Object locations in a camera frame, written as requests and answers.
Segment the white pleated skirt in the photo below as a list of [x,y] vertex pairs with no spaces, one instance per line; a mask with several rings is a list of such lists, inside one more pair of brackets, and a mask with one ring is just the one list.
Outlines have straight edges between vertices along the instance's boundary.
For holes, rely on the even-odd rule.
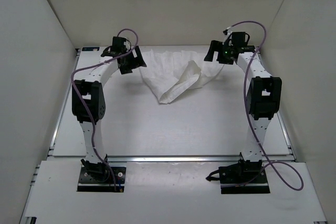
[[223,69],[215,61],[204,61],[205,54],[195,51],[150,50],[142,56],[146,63],[140,68],[142,80],[160,104],[170,104],[185,91],[202,88]]

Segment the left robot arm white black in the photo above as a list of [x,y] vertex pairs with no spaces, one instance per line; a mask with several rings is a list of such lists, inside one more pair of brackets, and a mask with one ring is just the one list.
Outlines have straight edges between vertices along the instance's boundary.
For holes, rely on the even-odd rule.
[[[202,69],[197,63],[199,55],[193,51],[182,52],[177,58],[174,55],[165,52],[163,57],[152,56],[154,65],[142,74],[160,104],[171,103],[188,89],[201,88],[219,73],[212,68]],[[88,67],[90,73],[84,79],[71,79],[72,113],[81,125],[87,150],[81,162],[88,175],[99,183],[117,181],[103,150],[100,127],[106,110],[103,87],[116,71],[128,74],[139,67],[147,67],[139,45],[114,37],[112,44],[102,51],[99,63]]]

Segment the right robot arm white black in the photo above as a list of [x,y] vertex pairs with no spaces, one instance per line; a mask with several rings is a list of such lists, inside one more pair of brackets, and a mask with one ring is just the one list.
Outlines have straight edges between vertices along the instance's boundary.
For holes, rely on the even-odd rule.
[[246,42],[211,41],[205,61],[221,64],[236,63],[244,72],[244,106],[249,124],[245,147],[236,164],[218,169],[219,180],[225,186],[243,186],[249,183],[265,184],[263,158],[264,141],[268,126],[280,107],[282,80],[272,76],[262,65],[258,51]]

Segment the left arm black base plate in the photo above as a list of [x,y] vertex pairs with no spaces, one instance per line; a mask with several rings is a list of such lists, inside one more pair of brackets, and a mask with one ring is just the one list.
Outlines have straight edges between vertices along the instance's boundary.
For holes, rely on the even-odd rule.
[[108,193],[123,193],[125,188],[126,167],[111,167],[115,183],[111,175],[104,175],[103,178],[95,179],[82,166],[78,179],[78,192],[108,192]]

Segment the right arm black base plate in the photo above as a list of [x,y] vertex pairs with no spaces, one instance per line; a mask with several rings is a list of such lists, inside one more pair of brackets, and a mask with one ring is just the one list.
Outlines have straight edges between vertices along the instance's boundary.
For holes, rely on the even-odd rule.
[[219,167],[222,195],[269,194],[266,172],[241,172],[235,165]]

